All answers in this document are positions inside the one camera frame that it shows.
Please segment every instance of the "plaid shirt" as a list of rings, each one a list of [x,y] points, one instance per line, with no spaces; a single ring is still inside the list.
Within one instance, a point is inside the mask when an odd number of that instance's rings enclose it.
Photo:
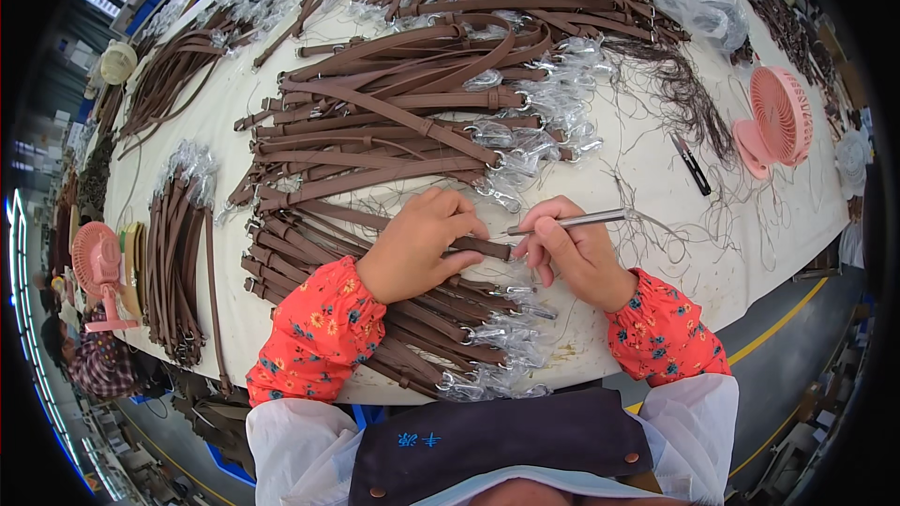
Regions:
[[[102,305],[91,312],[91,321],[106,320]],[[68,364],[68,373],[87,393],[100,398],[137,394],[138,380],[131,362],[128,345],[113,333],[80,332],[81,347],[75,349],[75,359]]]

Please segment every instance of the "floral sleeve cover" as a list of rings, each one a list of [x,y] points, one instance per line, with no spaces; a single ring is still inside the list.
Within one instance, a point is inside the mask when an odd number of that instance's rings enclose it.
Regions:
[[[700,322],[700,305],[640,268],[637,291],[609,319],[609,350],[634,379],[657,387],[702,373],[731,375],[725,349]]]
[[[247,373],[250,404],[337,398],[382,341],[384,312],[349,256],[317,269],[272,311],[272,335]]]

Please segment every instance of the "white sleeve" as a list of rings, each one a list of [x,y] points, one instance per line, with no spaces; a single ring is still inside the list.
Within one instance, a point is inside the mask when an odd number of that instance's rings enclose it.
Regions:
[[[666,439],[654,469],[660,487],[669,486],[671,494],[688,494],[689,500],[724,502],[737,401],[735,378],[716,373],[650,390],[640,416]]]
[[[349,416],[307,399],[263,402],[247,415],[256,467],[256,505],[279,506],[307,471],[329,462],[357,432]]]

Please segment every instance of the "pink desk fan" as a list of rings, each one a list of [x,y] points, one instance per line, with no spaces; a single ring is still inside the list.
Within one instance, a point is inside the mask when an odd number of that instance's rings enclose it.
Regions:
[[[757,67],[750,76],[753,119],[732,126],[743,163],[757,179],[772,163],[797,166],[813,142],[813,112],[803,85],[781,67]]]
[[[116,294],[119,291],[119,238],[108,226],[86,223],[72,241],[72,270],[78,285],[89,295],[103,298],[105,321],[87,322],[86,332],[118,331],[138,326],[136,320],[119,320]]]

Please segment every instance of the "white shirt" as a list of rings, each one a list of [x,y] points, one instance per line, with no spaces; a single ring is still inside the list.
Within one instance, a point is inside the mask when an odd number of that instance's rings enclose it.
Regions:
[[[655,387],[636,419],[644,426],[663,495],[723,504],[735,443],[734,377],[703,374]],[[319,401],[264,402],[247,416],[257,506],[346,504],[362,433],[342,410]],[[505,480],[527,478],[583,496],[660,497],[589,473],[514,466],[472,477],[417,504],[465,506]]]

